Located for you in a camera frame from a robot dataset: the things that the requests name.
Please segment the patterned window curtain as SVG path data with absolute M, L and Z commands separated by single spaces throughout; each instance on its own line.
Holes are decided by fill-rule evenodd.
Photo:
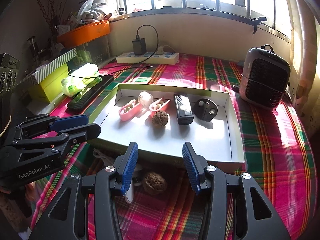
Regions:
M 295 108 L 309 136 L 319 130 L 319 19 L 313 0 L 296 0 L 301 62 Z

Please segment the white power strip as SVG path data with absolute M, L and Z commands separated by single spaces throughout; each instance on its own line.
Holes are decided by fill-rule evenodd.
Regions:
M 123 53 L 116 57 L 116 61 L 119 64 L 125 63 L 145 63 L 145 64 L 169 64 L 175 65 L 179 61 L 179 53 L 164 53 L 161 55 L 154 54 L 152 52 L 145 53 L 144 55 L 135 55 L 134 52 Z

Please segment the black window latch hook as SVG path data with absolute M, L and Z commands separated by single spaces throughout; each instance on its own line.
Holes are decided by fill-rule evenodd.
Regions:
M 252 18 L 252 21 L 253 21 L 253 28 L 254 28 L 252 35 L 254 35 L 257 32 L 258 25 L 261 22 L 266 22 L 267 18 L 265 16 L 259 16 L 257 18 Z

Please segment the green white plastic package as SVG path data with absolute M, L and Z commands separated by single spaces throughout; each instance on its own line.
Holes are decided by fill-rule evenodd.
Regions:
M 99 69 L 96 64 L 86 63 L 61 80 L 62 92 L 71 98 L 99 75 Z

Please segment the orange storage box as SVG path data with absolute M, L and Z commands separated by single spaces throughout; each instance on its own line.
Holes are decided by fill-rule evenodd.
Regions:
M 65 48 L 74 48 L 84 43 L 95 40 L 110 33 L 108 21 L 99 21 L 83 25 L 57 37 L 57 43 L 61 43 Z

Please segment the black remote control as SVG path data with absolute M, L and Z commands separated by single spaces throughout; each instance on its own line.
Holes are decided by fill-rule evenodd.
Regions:
M 89 103 L 114 80 L 113 75 L 96 77 L 85 88 L 80 90 L 67 104 L 67 108 L 75 113 L 82 112 Z

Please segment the brown walnut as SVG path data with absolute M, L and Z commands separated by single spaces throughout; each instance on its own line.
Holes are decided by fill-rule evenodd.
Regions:
M 157 195 L 167 189 L 166 180 L 156 172 L 147 172 L 142 180 L 143 189 L 151 195 Z
M 165 127 L 169 116 L 165 111 L 157 111 L 152 117 L 152 124 L 157 127 Z

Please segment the black round disc gadget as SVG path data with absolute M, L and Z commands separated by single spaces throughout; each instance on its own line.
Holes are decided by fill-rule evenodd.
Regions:
M 211 122 L 218 114 L 218 107 L 212 100 L 201 98 L 193 105 L 193 113 L 198 119 Z

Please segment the white round plug gadget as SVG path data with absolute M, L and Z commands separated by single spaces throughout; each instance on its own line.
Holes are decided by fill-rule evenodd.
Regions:
M 128 204 L 131 204 L 134 199 L 135 187 L 142 185 L 143 180 L 143 167 L 140 164 L 135 166 L 135 170 L 132 175 L 132 180 L 129 189 L 125 192 L 124 198 Z

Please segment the yellow green gift box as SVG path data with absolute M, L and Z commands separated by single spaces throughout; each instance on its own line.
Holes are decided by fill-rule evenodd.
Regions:
M 62 93 L 61 80 L 65 79 L 68 74 L 71 74 L 68 65 L 62 65 L 52 74 L 48 75 L 41 83 L 28 88 L 30 97 L 34 100 L 52 102 Z

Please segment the pink black portable heater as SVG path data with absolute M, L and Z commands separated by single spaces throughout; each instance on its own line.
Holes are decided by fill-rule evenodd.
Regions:
M 271 45 L 251 48 L 244 61 L 239 94 L 247 102 L 273 110 L 286 92 L 290 75 L 290 65 Z

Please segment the white round small object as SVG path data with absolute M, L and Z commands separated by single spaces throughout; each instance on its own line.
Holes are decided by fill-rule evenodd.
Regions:
M 140 103 L 143 108 L 149 108 L 153 103 L 153 95 L 146 91 L 142 91 L 138 96 L 138 103 Z

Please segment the pink earbud case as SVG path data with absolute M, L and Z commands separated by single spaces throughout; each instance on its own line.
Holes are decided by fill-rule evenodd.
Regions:
M 119 116 L 121 121 L 128 121 L 134 116 L 136 116 L 140 110 L 142 109 L 142 105 L 136 100 L 133 99 L 129 101 L 125 106 L 121 107 L 119 110 Z

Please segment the red earbud case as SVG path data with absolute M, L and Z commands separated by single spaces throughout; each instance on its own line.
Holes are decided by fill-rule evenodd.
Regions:
M 169 107 L 170 100 L 165 100 L 163 98 L 157 99 L 149 106 L 150 116 L 153 117 L 158 111 L 166 111 Z

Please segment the black rectangular device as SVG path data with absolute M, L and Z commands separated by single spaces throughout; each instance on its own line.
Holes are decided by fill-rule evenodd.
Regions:
M 193 122 L 194 116 L 189 98 L 186 94 L 174 94 L 177 122 L 179 125 L 189 125 Z

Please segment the green white cardboard box tray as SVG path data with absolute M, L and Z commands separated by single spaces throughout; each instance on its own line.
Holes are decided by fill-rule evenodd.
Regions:
M 119 110 L 126 103 L 148 92 L 155 99 L 164 98 L 169 105 L 169 120 L 164 127 L 152 124 L 150 110 L 141 110 L 127 121 L 121 121 Z M 190 102 L 210 99 L 217 104 L 217 116 L 210 122 L 194 118 L 189 125 L 179 125 L 174 94 L 184 93 Z M 245 163 L 242 136 L 236 111 L 229 93 L 187 87 L 118 84 L 89 117 L 100 126 L 99 137 L 89 143 L 117 154 L 124 153 L 130 142 L 136 142 L 139 158 L 150 163 L 183 166 L 182 147 L 190 142 L 195 152 L 209 164 L 232 173 Z

